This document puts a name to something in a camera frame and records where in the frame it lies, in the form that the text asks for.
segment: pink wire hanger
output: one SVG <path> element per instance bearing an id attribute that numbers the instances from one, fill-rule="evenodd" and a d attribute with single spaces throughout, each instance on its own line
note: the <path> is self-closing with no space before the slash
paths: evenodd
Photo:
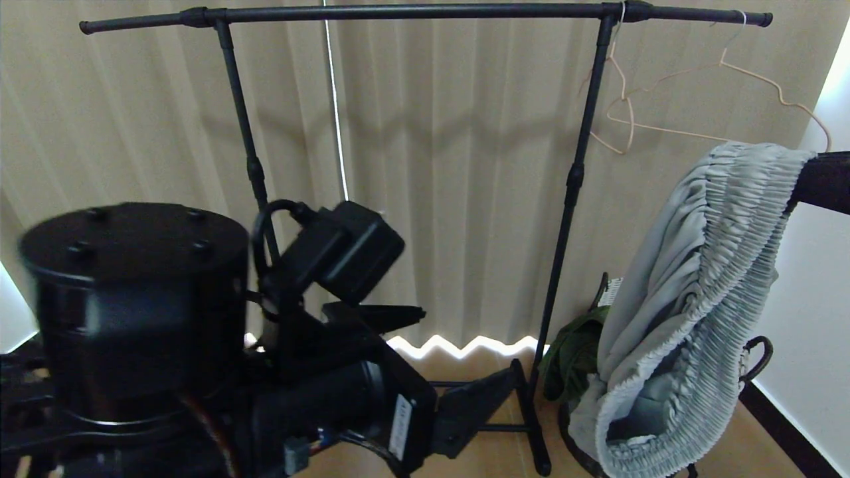
<path id="1" fill-rule="evenodd" d="M 624 5 L 623 6 L 623 14 L 624 15 L 625 15 L 625 8 L 626 7 Z M 720 138 L 720 137 L 711 136 L 711 135 L 708 135 L 708 134 L 698 134 L 698 133 L 691 133 L 689 131 L 680 131 L 680 130 L 677 130 L 677 129 L 659 128 L 659 127 L 656 127 L 656 126 L 651 126 L 651 125 L 648 125 L 648 124 L 642 124 L 642 123 L 636 122 L 635 119 L 634 119 L 634 116 L 635 116 L 634 115 L 634 108 L 632 106 L 632 96 L 634 94 L 639 93 L 639 92 L 649 93 L 649 92 L 655 90 L 661 83 L 663 83 L 666 80 L 669 80 L 669 79 L 674 78 L 674 77 L 679 77 L 679 76 L 684 75 L 686 73 L 692 73 L 694 71 L 700 71 L 700 70 L 704 70 L 706 68 L 711 68 L 711 67 L 716 66 L 716 67 L 729 68 L 730 70 L 737 71 L 739 73 L 743 73 L 743 74 L 745 74 L 749 77 L 754 77 L 755 79 L 761 80 L 761 81 L 768 83 L 771 86 L 773 86 L 776 89 L 777 95 L 779 96 L 779 103 L 780 104 L 782 104 L 784 106 L 793 106 L 797 109 L 805 111 L 806 114 L 809 115 L 818 124 L 818 126 L 820 126 L 820 128 L 824 131 L 824 135 L 826 137 L 826 151 L 831 151 L 831 149 L 832 149 L 832 136 L 830 134 L 830 131 L 824 125 L 824 123 L 820 120 L 820 118 L 815 116 L 815 114 L 812 112 L 812 110 L 807 108 L 805 105 L 801 105 L 799 103 L 790 103 L 788 101 L 785 101 L 785 97 L 784 97 L 783 92 L 782 92 L 782 87 L 778 83 L 776 83 L 774 80 L 771 80 L 770 78 L 764 77 L 764 76 L 759 75 L 757 73 L 754 73 L 752 71 L 747 71 L 747 70 L 745 70 L 745 69 L 743 69 L 739 66 L 731 65 L 731 64 L 726 62 L 726 53 L 728 52 L 729 45 L 732 44 L 732 41 L 735 38 L 737 38 L 738 35 L 740 35 L 741 31 L 743 31 L 744 27 L 746 27 L 746 13 L 742 12 L 741 10 L 738 10 L 738 11 L 741 12 L 742 15 L 744 15 L 744 23 L 741 26 L 741 29 L 738 30 L 738 32 L 735 33 L 734 36 L 732 36 L 732 38 L 730 38 L 728 42 L 726 42 L 726 46 L 723 48 L 723 51 L 720 55 L 720 60 L 717 63 L 700 65 L 700 66 L 696 66 L 694 68 L 688 68 L 687 70 L 682 70 L 682 71 L 677 71 L 675 73 L 671 73 L 669 75 L 666 75 L 666 76 L 658 79 L 655 83 L 653 83 L 653 85 L 650 88 L 636 88 L 636 89 L 629 91 L 628 93 L 625 92 L 626 76 L 623 74 L 620 66 L 617 65 L 617 62 L 616 62 L 617 60 L 614 58 L 615 44 L 612 44 L 611 54 L 609 55 L 609 58 L 606 59 L 606 60 L 611 61 L 611 63 L 615 66 L 618 74 L 620 75 L 620 79 L 623 82 L 622 83 L 623 84 L 623 88 L 622 88 L 623 91 L 620 92 L 620 98 L 612 101 L 611 104 L 608 106 L 608 108 L 605 110 L 605 116 L 611 121 L 619 122 L 619 123 L 622 123 L 622 124 L 628 124 L 629 125 L 629 140 L 626 143 L 626 148 L 624 148 L 621 151 L 621 150 L 613 147 L 608 142 L 602 140 L 595 133 L 591 132 L 591 135 L 593 136 L 593 138 L 595 138 L 597 141 L 599 141 L 599 143 L 601 143 L 606 148 L 608 148 L 608 149 L 610 149 L 610 150 L 612 150 L 612 151 L 614 151 L 618 154 L 621 154 L 621 155 L 625 155 L 631 149 L 635 127 L 644 128 L 644 129 L 652 129 L 654 131 L 661 131 L 661 132 L 664 132 L 664 133 L 682 134 L 682 135 L 685 135 L 685 136 L 692 136 L 692 137 L 695 137 L 695 138 L 714 139 L 714 140 L 718 140 L 718 141 L 730 141 L 731 139 Z M 628 109 L 629 109 L 629 120 L 628 121 L 611 116 L 611 109 L 615 105 L 622 103 L 622 102 L 626 102 L 626 104 L 628 105 Z"/>

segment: black garment rack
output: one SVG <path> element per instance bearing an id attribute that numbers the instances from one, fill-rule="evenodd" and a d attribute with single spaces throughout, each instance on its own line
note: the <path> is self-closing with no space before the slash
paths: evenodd
<path id="1" fill-rule="evenodd" d="M 768 26 L 773 20 L 770 13 L 746 13 L 739 10 L 690 9 L 678 7 L 657 7 L 640 0 L 626 0 L 623 3 L 471 3 L 471 4 L 394 4 L 394 5 L 333 5 L 314 7 L 272 7 L 259 9 L 207 9 L 205 7 L 187 9 L 175 14 L 145 15 L 113 20 L 82 21 L 80 30 L 85 34 L 100 31 L 127 30 L 149 26 L 192 26 L 195 28 L 213 28 L 218 33 L 218 41 L 224 51 L 224 64 L 230 81 L 230 89 L 239 119 L 242 141 L 247 155 L 247 172 L 254 197 L 262 209 L 268 203 L 264 183 L 263 166 L 257 158 L 245 97 L 236 67 L 233 39 L 230 36 L 231 23 L 249 23 L 256 21 L 306 21 L 306 20 L 412 20 L 412 19 L 495 19 L 495 18 L 588 18 L 599 21 L 596 41 L 596 54 L 593 57 L 590 84 L 581 128 L 575 148 L 575 159 L 567 174 L 564 211 L 561 217 L 555 256 L 552 261 L 552 274 L 543 308 L 540 334 L 531 374 L 526 381 L 518 361 L 511 364 L 516 372 L 517 395 L 523 424 L 488 424 L 483 431 L 524 432 L 527 434 L 535 468 L 540 475 L 548 476 L 552 463 L 543 441 L 540 423 L 534 409 L 533 399 L 538 379 L 537 366 L 543 357 L 543 345 L 546 343 L 549 322 L 552 319 L 555 296 L 570 225 L 575 205 L 578 202 L 579 189 L 584 179 L 584 162 L 587 143 L 590 139 L 591 124 L 596 112 L 599 88 L 605 57 L 614 26 L 620 22 L 638 22 L 650 19 L 691 20 L 720 23 L 746 23 L 750 26 Z M 279 255 L 275 232 L 269 228 L 266 235 L 269 252 L 272 257 Z M 455 387 L 464 382 L 435 381 L 435 387 Z"/>

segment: black baseboard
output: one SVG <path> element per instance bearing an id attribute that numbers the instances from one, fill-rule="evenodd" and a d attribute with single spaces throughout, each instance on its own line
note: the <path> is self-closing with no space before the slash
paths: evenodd
<path id="1" fill-rule="evenodd" d="M 739 398 L 805 476 L 841 478 L 830 462 L 826 461 L 755 385 L 748 384 L 744 387 Z"/>

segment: vertical pole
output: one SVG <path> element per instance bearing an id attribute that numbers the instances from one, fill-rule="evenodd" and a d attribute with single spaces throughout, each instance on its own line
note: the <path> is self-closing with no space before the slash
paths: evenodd
<path id="1" fill-rule="evenodd" d="M 227 65 L 227 77 L 230 80 L 230 91 L 233 93 L 233 102 L 236 106 L 236 117 L 239 118 L 239 129 L 242 132 L 242 142 L 245 144 L 247 154 L 248 180 L 257 206 L 260 210 L 269 203 L 269 195 L 265 189 L 265 174 L 263 165 L 257 157 L 257 149 L 254 147 L 254 137 L 251 134 L 251 123 L 248 122 L 248 109 L 245 107 L 245 95 L 242 93 L 242 82 L 239 80 L 239 69 L 236 67 L 236 55 L 233 51 L 233 37 L 230 36 L 230 25 L 225 20 L 216 20 L 215 29 L 218 32 L 218 42 L 224 52 L 224 64 Z M 269 256 L 274 261 L 280 256 L 275 238 L 275 227 L 269 224 L 266 228 L 266 242 L 269 244 Z"/>
<path id="2" fill-rule="evenodd" d="M 561 216 L 561 226 L 558 231 L 558 242 L 555 244 L 555 258 L 552 260 L 552 274 L 549 276 L 549 287 L 546 292 L 546 302 L 543 305 L 543 319 L 540 325 L 540 335 L 537 339 L 537 349 L 534 354 L 534 364 L 529 379 L 529 399 L 534 398 L 539 372 L 537 367 L 543 358 L 543 345 L 549 332 L 549 322 L 555 306 L 555 296 L 558 294 L 558 283 L 561 280 L 561 268 L 564 267 L 564 255 L 567 250 L 567 240 L 570 238 L 570 226 L 573 222 L 573 212 L 578 203 L 579 190 L 584 181 L 584 158 L 587 153 L 587 143 L 590 139 L 590 127 L 593 115 L 596 113 L 596 103 L 599 98 L 599 88 L 602 86 L 602 73 L 605 68 L 605 57 L 608 55 L 608 44 L 611 32 L 620 18 L 616 14 L 602 17 L 599 23 L 599 34 L 596 40 L 596 56 L 593 58 L 590 86 L 587 87 L 587 101 L 581 118 L 578 143 L 575 148 L 575 160 L 567 175 L 567 192 L 564 197 L 564 213 Z"/>

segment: green cloth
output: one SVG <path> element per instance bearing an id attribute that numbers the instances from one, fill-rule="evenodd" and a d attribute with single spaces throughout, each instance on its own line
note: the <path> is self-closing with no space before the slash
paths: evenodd
<path id="1" fill-rule="evenodd" d="M 543 396 L 565 403 L 587 390 L 587 375 L 596 373 L 599 335 L 609 306 L 597 307 L 564 326 L 540 362 Z"/>

